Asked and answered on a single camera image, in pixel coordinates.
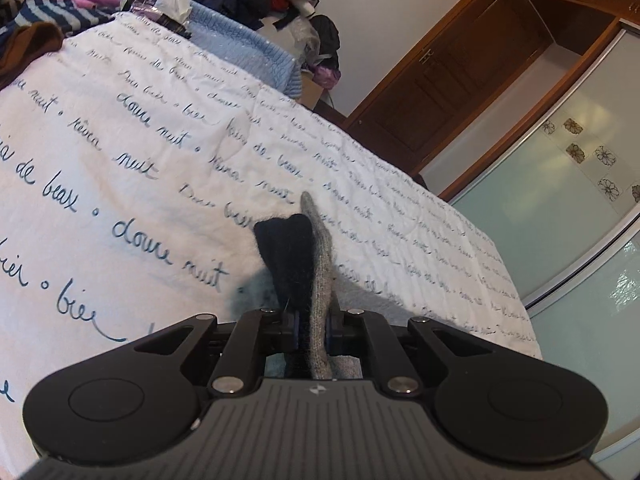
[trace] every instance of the bedsheet with cursive writing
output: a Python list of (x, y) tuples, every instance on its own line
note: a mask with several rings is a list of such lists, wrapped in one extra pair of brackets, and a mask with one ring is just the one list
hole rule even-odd
[(494, 244), (455, 209), (123, 13), (0, 92), (0, 471), (36, 460), (21, 408), (47, 374), (202, 311), (225, 322), (274, 304), (252, 226), (299, 212), (304, 190), (333, 237), (343, 308), (423, 314), (540, 355)]

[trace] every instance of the ribbed gray panel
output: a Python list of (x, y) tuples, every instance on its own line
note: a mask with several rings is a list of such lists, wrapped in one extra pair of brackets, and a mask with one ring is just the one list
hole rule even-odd
[[(324, 387), (319, 391), (317, 386)], [(201, 425), (155, 458), (113, 468), (47, 459), (24, 480), (602, 480), (589, 462), (546, 471), (500, 468), (451, 445), (416, 403), (370, 381), (265, 379), (212, 404)]]

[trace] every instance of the flower pattern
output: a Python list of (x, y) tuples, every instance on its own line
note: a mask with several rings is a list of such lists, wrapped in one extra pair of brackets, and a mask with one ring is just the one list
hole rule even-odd
[(612, 202), (620, 196), (620, 190), (612, 181), (608, 178), (601, 178), (598, 187)]
[(600, 146), (595, 152), (598, 160), (605, 166), (613, 166), (616, 163), (616, 156), (604, 146)]
[(556, 130), (556, 125), (551, 122), (551, 119), (547, 119), (542, 123), (542, 131), (548, 135), (551, 135)]
[(582, 126), (580, 126), (580, 124), (575, 122), (573, 119), (567, 119), (562, 126), (564, 126), (574, 135), (578, 135), (582, 131)]
[(566, 149), (566, 152), (578, 164), (580, 164), (581, 162), (584, 162), (584, 151), (577, 144), (569, 144), (569, 146)]

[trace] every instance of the door handle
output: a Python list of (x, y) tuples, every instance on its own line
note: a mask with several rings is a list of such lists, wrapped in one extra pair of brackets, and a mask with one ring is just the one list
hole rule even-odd
[(424, 65), (431, 56), (433, 56), (433, 50), (429, 49), (427, 50), (427, 52), (422, 54), (422, 57), (418, 61), (420, 62), (420, 64)]

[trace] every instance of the wooden door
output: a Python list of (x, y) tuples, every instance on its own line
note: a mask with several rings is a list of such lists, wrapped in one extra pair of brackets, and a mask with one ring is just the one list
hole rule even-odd
[(411, 176), (551, 43), (528, 0), (461, 0), (425, 40), (346, 121), (354, 139)]

